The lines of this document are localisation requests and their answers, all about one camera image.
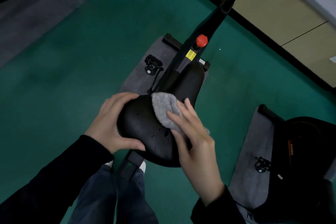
yellow warning label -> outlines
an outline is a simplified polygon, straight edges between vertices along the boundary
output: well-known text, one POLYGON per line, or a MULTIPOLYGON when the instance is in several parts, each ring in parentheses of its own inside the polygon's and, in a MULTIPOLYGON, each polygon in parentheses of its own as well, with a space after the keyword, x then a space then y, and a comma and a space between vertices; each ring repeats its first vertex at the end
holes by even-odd
POLYGON ((192 50, 189 50, 186 55, 186 57, 190 59, 191 61, 194 59, 195 56, 196 56, 196 52, 193 52, 192 50))

gray mat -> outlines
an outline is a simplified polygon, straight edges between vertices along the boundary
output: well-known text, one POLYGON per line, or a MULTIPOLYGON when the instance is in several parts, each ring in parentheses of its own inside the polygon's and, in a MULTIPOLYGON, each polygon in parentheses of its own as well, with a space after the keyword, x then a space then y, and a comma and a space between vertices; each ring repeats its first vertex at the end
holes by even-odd
MULTIPOLYGON (((229 190, 233 199, 246 208, 254 209, 265 203, 268 195, 270 173, 258 173, 254 167, 255 157, 271 160, 274 124, 255 109, 243 147, 239 154, 229 190)), ((238 205, 244 219, 256 223, 246 209, 238 205)))
POLYGON ((0 68, 86 0, 7 0, 0 3, 0 68))
MULTIPOLYGON (((151 45, 151 47, 142 57, 140 62, 136 65, 136 67, 133 69, 130 75, 126 78, 122 86, 120 86, 117 93, 132 92, 132 93, 137 93, 139 95, 147 94, 147 90, 150 88, 155 78, 155 75, 148 75, 145 71, 145 67, 146 67, 145 59, 149 54, 152 54, 154 57, 158 58, 163 63, 162 67, 164 70, 160 72, 160 74, 158 75, 155 85, 153 87, 155 88, 157 82, 163 76, 170 62, 173 60, 173 58, 175 57, 177 53, 177 51, 175 51, 173 48, 163 43, 162 39, 163 39, 163 36, 159 37, 151 45)), ((207 76, 208 76, 208 71, 205 72, 204 81, 207 78, 207 76)))

beige cabinet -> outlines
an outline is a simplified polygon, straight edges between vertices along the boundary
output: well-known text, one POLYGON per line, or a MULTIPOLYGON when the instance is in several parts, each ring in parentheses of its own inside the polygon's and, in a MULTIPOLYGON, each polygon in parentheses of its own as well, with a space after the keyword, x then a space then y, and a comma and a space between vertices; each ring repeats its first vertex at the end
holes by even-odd
POLYGON ((330 86, 336 87, 336 63, 329 60, 336 56, 336 29, 331 23, 326 22, 283 48, 330 86))
POLYGON ((303 0, 237 0, 233 8, 279 45, 327 21, 303 0))

black sleeve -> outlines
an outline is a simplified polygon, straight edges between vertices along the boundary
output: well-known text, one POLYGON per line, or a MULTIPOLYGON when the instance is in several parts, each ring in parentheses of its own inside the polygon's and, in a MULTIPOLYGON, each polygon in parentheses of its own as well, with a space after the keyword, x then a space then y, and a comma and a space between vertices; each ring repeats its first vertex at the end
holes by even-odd
POLYGON ((82 135, 0 205, 0 223, 60 223, 87 179, 113 158, 82 135))
POLYGON ((194 206, 194 209, 192 210, 190 218, 194 224, 246 224, 226 186, 223 194, 218 199, 209 204, 207 207, 205 207, 202 200, 199 199, 194 206))

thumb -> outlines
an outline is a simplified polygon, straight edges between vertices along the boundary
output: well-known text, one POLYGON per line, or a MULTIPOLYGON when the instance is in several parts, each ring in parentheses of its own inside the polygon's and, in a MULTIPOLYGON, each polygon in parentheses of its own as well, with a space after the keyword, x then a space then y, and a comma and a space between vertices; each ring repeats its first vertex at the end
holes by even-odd
POLYGON ((171 133, 175 137, 180 160, 189 157, 189 150, 188 150, 187 143, 185 139, 183 138, 183 136, 181 136, 181 134, 175 131, 174 129, 171 129, 171 133))
POLYGON ((126 138, 126 137, 120 137, 117 140, 117 149, 122 150, 122 149, 132 149, 132 150, 141 150, 145 151, 145 145, 137 139, 133 138, 126 138))

